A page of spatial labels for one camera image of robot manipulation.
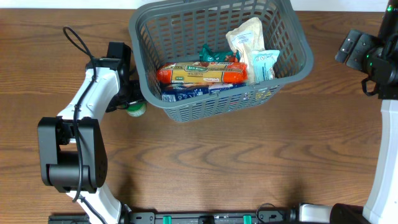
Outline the green lid jar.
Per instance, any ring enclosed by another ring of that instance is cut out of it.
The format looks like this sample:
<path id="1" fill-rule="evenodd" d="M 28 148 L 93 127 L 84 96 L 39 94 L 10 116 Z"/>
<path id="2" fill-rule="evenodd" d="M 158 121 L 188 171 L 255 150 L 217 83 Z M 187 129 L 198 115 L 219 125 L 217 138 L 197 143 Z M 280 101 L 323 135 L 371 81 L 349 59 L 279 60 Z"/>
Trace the green lid jar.
<path id="1" fill-rule="evenodd" d="M 138 103 L 135 105 L 130 105 L 126 110 L 127 114 L 132 117 L 142 116 L 146 112 L 147 106 L 146 103 Z"/>

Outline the blue tissue pack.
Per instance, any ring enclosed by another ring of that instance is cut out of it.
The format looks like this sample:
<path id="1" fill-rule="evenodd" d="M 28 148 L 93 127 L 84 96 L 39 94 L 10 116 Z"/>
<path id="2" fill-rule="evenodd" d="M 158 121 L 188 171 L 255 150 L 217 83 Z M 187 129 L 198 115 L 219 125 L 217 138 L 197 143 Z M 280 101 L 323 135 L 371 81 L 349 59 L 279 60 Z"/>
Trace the blue tissue pack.
<path id="1" fill-rule="evenodd" d="M 162 87 L 161 99 L 166 102 L 176 102 L 205 94 L 213 95 L 221 91 L 239 88 L 245 85 L 245 83 L 175 83 Z"/>

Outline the green Nescafe coffee bag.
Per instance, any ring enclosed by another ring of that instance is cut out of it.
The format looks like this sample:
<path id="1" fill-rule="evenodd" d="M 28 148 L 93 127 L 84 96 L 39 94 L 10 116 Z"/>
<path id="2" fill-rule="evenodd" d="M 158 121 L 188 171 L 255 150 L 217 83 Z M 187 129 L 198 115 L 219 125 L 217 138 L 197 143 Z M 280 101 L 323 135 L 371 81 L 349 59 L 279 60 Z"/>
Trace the green Nescafe coffee bag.
<path id="1" fill-rule="evenodd" d="M 232 51 L 214 52 L 204 44 L 200 52 L 201 62 L 239 62 L 240 56 Z"/>

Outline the light blue tissue packet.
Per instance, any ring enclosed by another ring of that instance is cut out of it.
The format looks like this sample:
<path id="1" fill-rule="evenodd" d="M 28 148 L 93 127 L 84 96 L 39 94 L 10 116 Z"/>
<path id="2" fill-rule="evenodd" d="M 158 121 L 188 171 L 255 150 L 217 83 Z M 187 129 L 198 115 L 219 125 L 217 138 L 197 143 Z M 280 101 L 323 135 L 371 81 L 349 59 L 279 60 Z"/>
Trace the light blue tissue packet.
<path id="1" fill-rule="evenodd" d="M 275 78 L 274 65 L 277 63 L 279 54 L 279 50 L 254 50 L 252 52 L 254 80 L 256 83 Z"/>

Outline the San Remo spaghetti packet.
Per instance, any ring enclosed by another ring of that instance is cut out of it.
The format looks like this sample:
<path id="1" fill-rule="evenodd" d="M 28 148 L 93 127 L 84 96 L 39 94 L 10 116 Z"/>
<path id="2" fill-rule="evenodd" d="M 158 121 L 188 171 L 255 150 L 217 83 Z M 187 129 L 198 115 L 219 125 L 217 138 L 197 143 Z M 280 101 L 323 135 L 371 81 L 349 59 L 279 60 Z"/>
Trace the San Remo spaghetti packet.
<path id="1" fill-rule="evenodd" d="M 168 63 L 158 69 L 156 78 L 163 84 L 173 83 L 244 83 L 247 65 L 239 62 Z"/>

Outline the cream plastic food bag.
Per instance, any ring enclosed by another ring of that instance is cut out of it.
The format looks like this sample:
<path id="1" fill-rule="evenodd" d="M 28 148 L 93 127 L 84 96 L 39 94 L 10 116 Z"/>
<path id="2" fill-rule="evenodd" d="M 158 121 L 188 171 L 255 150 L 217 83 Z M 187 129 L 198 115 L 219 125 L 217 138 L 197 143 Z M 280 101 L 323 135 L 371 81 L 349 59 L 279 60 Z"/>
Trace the cream plastic food bag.
<path id="1" fill-rule="evenodd" d="M 238 28 L 229 31 L 226 39 L 230 49 L 239 55 L 239 62 L 247 65 L 247 83 L 255 83 L 253 52 L 265 50 L 261 20 L 258 17 L 247 20 Z"/>

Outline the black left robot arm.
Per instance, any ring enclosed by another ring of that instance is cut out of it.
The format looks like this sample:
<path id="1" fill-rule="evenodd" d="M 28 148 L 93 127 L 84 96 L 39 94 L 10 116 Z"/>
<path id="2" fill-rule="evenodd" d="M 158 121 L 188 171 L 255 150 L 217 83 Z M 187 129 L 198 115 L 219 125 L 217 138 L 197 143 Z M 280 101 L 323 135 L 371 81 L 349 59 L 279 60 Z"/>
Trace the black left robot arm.
<path id="1" fill-rule="evenodd" d="M 108 158 L 100 122 L 106 113 L 145 111 L 139 81 L 131 77 L 131 48 L 110 42 L 107 55 L 87 63 L 85 79 L 69 105 L 37 126 L 45 185 L 77 202 L 83 215 L 51 215 L 49 223 L 130 223 L 131 210 L 106 184 Z"/>

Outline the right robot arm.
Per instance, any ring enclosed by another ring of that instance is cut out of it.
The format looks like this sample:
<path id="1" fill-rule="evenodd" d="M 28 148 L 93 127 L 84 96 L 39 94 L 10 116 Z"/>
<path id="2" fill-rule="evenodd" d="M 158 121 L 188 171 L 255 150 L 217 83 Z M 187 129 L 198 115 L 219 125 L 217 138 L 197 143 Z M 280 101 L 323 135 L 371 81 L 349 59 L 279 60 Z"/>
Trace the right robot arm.
<path id="1" fill-rule="evenodd" d="M 389 0 L 377 36 L 350 30 L 336 61 L 366 74 L 366 96 L 382 101 L 381 145 L 373 186 L 364 206 L 302 203 L 286 223 L 397 223 L 397 0 Z"/>

